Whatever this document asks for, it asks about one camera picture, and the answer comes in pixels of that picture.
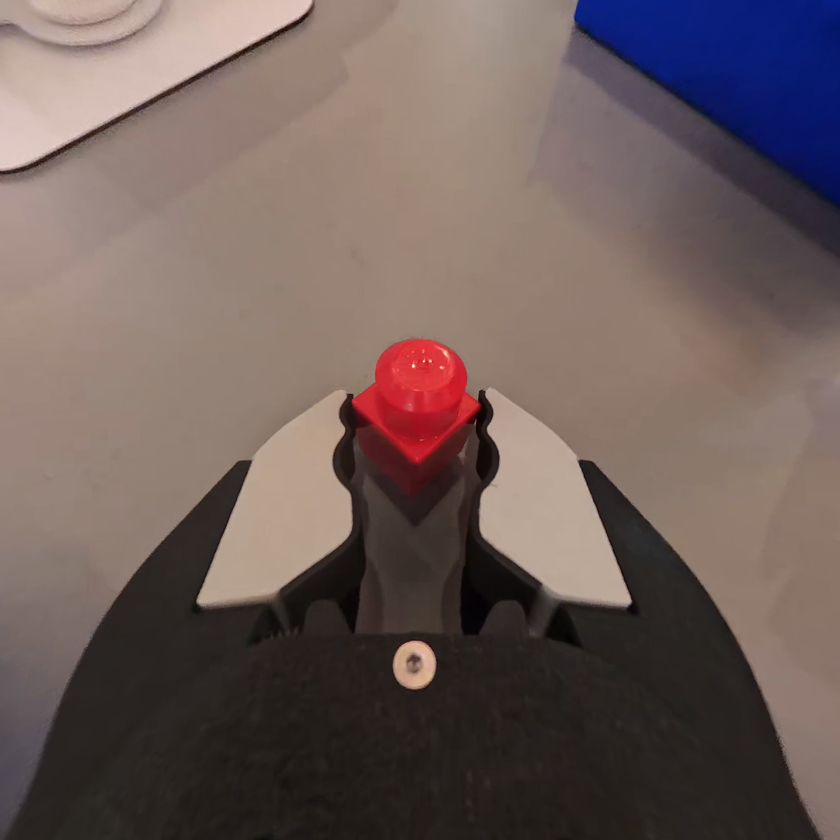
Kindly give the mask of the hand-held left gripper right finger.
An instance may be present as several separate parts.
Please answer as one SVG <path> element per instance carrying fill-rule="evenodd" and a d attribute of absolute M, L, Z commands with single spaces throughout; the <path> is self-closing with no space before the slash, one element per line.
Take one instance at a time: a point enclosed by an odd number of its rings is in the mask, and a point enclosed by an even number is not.
<path fill-rule="evenodd" d="M 503 602 L 517 605 L 530 636 L 573 636 L 572 607 L 629 613 L 631 593 L 572 447 L 498 389 L 478 400 L 463 632 L 479 634 Z"/>

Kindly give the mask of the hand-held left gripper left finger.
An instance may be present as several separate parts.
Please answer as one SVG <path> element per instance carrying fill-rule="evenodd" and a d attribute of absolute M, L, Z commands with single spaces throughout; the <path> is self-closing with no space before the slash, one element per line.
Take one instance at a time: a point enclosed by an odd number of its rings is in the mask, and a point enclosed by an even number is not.
<path fill-rule="evenodd" d="M 198 592 L 200 610 L 267 606 L 292 634 L 313 603 L 329 601 L 355 629 L 361 499 L 352 397 L 329 394 L 255 453 Z"/>

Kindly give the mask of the red mega block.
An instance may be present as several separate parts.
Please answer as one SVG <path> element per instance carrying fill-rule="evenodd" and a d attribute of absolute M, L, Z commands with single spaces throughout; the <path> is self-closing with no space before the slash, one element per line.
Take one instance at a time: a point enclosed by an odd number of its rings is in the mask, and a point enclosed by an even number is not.
<path fill-rule="evenodd" d="M 403 493 L 425 488 L 466 445 L 480 412 L 460 356 L 434 339 L 388 347 L 352 400 L 362 453 Z"/>

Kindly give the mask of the blue plastic bin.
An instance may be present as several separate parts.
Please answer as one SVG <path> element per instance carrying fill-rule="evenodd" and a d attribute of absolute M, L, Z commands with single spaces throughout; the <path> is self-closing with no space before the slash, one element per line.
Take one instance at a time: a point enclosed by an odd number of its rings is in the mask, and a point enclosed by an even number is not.
<path fill-rule="evenodd" d="M 838 204 L 838 1 L 581 1 L 574 21 Z"/>

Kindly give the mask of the instruction sheet on white stand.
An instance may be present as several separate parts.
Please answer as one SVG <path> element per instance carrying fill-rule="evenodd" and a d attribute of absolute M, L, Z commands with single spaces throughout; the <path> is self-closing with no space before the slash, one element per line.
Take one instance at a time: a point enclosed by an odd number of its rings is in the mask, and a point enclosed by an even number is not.
<path fill-rule="evenodd" d="M 55 45 L 2 2 L 3 174 L 21 172 L 293 27 L 314 2 L 162 2 L 130 37 Z"/>

